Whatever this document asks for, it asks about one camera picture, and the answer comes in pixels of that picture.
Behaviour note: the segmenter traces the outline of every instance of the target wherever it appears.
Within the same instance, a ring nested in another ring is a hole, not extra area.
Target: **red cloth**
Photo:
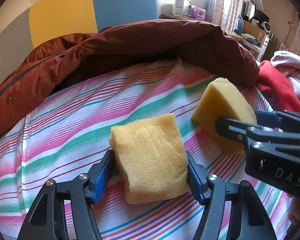
[[[300,100],[294,93],[290,81],[276,70],[270,61],[263,61],[259,68],[259,79],[256,85],[272,108],[300,113]]]

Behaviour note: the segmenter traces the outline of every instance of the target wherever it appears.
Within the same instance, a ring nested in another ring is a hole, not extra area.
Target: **brown jacket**
[[[219,26],[183,20],[126,24],[94,34],[69,34],[34,49],[0,83],[0,136],[53,90],[123,67],[181,57],[234,84],[252,86],[259,68],[253,56]]]

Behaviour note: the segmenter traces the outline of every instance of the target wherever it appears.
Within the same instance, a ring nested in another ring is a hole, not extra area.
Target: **striped fabric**
[[[271,64],[290,81],[300,100],[300,56],[288,51],[276,51]]]
[[[244,172],[245,155],[225,156],[190,121],[206,86],[215,76],[181,60],[139,64],[79,83],[48,97],[0,139],[0,230],[16,239],[43,183],[71,180],[89,170],[109,149],[112,125],[174,113],[194,159],[225,181],[249,180],[283,239],[290,201],[287,194]],[[261,110],[271,107],[257,89],[243,91]],[[75,239],[71,206],[66,202],[70,239]],[[110,180],[93,212],[103,239],[192,239],[204,207],[185,193],[171,200],[129,205],[123,182]],[[220,239],[226,238],[226,203]]]

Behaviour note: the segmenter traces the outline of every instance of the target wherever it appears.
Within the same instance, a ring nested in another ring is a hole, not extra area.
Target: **sponge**
[[[189,191],[188,159],[174,114],[113,126],[109,143],[127,203],[165,200]]]
[[[200,124],[214,143],[226,154],[243,151],[243,145],[217,134],[218,117],[257,123],[256,115],[239,90],[225,78],[210,82],[191,119]]]

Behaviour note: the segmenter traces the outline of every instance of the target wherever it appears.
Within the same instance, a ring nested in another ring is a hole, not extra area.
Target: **pink box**
[[[191,17],[203,21],[206,17],[206,10],[199,7],[194,7]]]

